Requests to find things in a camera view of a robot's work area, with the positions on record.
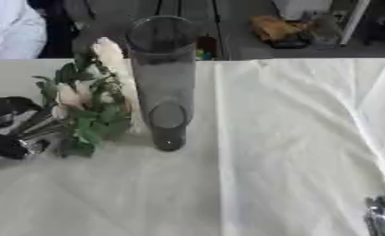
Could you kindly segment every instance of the clear glass vase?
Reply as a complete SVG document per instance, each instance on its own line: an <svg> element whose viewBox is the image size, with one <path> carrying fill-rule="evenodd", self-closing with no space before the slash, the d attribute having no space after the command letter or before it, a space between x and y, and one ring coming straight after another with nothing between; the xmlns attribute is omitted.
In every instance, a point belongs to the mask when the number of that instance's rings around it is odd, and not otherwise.
<svg viewBox="0 0 385 236"><path fill-rule="evenodd" d="M144 120L161 150L177 150L186 142L196 38L192 22L173 16L142 19L126 35Z"/></svg>

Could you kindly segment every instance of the green leaf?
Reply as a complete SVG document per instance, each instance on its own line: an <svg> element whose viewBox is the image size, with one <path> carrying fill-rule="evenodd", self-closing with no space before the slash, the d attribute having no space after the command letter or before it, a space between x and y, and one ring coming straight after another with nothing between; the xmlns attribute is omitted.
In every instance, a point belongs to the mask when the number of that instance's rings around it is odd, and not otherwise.
<svg viewBox="0 0 385 236"><path fill-rule="evenodd" d="M110 128L103 123L93 122L91 125L91 130L98 135L103 136L109 133Z"/></svg>
<svg viewBox="0 0 385 236"><path fill-rule="evenodd" d="M92 145L97 145L99 143L99 137L91 129L91 121L89 121L88 119L80 118L77 120L76 133L79 137L86 140Z"/></svg>
<svg viewBox="0 0 385 236"><path fill-rule="evenodd" d="M41 95L43 99L43 105L54 104L56 100L56 94L58 92L55 85L52 82L36 82L36 86L41 89Z"/></svg>
<svg viewBox="0 0 385 236"><path fill-rule="evenodd" d="M94 75L88 73L87 71L81 71L77 73L77 79L81 81L90 81L96 79Z"/></svg>
<svg viewBox="0 0 385 236"><path fill-rule="evenodd" d="M55 83L72 84L76 80L76 67L73 63L65 64L60 70L56 71Z"/></svg>
<svg viewBox="0 0 385 236"><path fill-rule="evenodd" d="M86 118L86 119L89 119L90 121L94 121L98 117L98 114L96 112L80 110L75 107L68 107L68 111L71 114L71 116L75 118Z"/></svg>
<svg viewBox="0 0 385 236"><path fill-rule="evenodd" d="M105 106L104 111L100 114L100 119L104 123L112 122L116 115L120 112L120 108L114 104L109 104Z"/></svg>
<svg viewBox="0 0 385 236"><path fill-rule="evenodd" d="M95 151L95 146L80 142L78 138L68 137L61 141L59 146L60 154L63 157L71 155L91 157Z"/></svg>
<svg viewBox="0 0 385 236"><path fill-rule="evenodd" d="M53 82L53 80L49 77L42 77L42 76L34 76L34 78L37 78L37 79L43 79L45 80L46 82Z"/></svg>
<svg viewBox="0 0 385 236"><path fill-rule="evenodd" d="M39 89L45 89L45 82L40 81L36 82L35 84Z"/></svg>

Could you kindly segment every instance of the white fabric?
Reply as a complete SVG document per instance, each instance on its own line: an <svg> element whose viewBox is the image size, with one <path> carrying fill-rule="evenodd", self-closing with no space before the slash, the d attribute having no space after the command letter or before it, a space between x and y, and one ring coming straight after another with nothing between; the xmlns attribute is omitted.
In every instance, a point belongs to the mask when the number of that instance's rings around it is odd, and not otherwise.
<svg viewBox="0 0 385 236"><path fill-rule="evenodd" d="M0 96L62 63L0 62ZM0 236L362 236L384 193L385 59L201 62L184 149L0 163Z"/></svg>
<svg viewBox="0 0 385 236"><path fill-rule="evenodd" d="M36 58L45 43L45 21L27 0L0 0L0 58Z"/></svg>

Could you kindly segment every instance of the floor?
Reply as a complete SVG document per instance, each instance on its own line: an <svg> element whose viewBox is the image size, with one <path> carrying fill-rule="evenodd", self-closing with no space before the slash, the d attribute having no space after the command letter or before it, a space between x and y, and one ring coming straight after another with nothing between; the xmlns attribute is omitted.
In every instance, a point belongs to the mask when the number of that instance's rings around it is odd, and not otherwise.
<svg viewBox="0 0 385 236"><path fill-rule="evenodd" d="M270 0L218 0L222 15L222 30L226 39L229 58L233 60L266 59L266 58L300 58L300 57L385 57L385 42L376 42L371 46L363 43L361 31L365 30L366 21L371 13L378 14L377 10L369 10L367 18L358 29L357 35L345 47L319 48L310 46L307 49L277 50L260 42L251 34L249 17L260 14L275 14L276 9Z"/></svg>
<svg viewBox="0 0 385 236"><path fill-rule="evenodd" d="M154 15L159 0L127 0L128 7L134 9L134 19ZM377 42L365 46L360 31L366 30L366 22L373 15L380 14L383 7L374 4L368 11L361 27L345 47L322 49L309 47L298 50L276 50L259 41L252 33L249 18L253 15L276 14L276 8L271 0L214 0L220 16L219 32L215 23L213 0L181 0L181 15L197 22L203 34L209 34L219 39L219 51L223 51L225 60L248 60L266 58L299 58L299 57L385 57L385 43ZM162 0L161 15L176 15L178 0Z"/></svg>

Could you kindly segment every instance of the peony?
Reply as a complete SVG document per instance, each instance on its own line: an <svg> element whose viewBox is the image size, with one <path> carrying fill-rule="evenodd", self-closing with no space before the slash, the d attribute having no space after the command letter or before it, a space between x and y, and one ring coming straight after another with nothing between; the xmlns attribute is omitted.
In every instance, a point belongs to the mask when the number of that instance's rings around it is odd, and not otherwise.
<svg viewBox="0 0 385 236"><path fill-rule="evenodd" d="M98 39L92 45L92 51L111 73L116 74L123 67L123 51L118 44L110 39L106 37Z"/></svg>
<svg viewBox="0 0 385 236"><path fill-rule="evenodd" d="M56 96L57 106L52 108L52 116L55 119L63 120L68 117L67 107L76 107L83 110L83 104L91 102L92 94L89 85L81 81L75 82L76 90L64 83L58 84Z"/></svg>
<svg viewBox="0 0 385 236"><path fill-rule="evenodd" d="M90 104L92 99L91 90L89 84L83 83L82 81L75 81L76 93L83 104Z"/></svg>
<svg viewBox="0 0 385 236"><path fill-rule="evenodd" d="M144 132L146 125L142 119L134 77L131 67L123 58L123 52L120 46L108 38L100 38L92 45L92 50L102 65L107 67L123 84L122 94L129 101L127 105L132 109L132 126L130 132L137 134Z"/></svg>
<svg viewBox="0 0 385 236"><path fill-rule="evenodd" d="M113 97L109 92L103 92L100 95L100 101L102 101L103 103L113 103Z"/></svg>
<svg viewBox="0 0 385 236"><path fill-rule="evenodd" d="M81 97L69 85L64 83L58 84L58 95L56 102L61 105L76 107L83 109Z"/></svg>
<svg viewBox="0 0 385 236"><path fill-rule="evenodd" d="M62 106L57 105L52 108L52 117L57 120L63 120L68 118L68 110Z"/></svg>

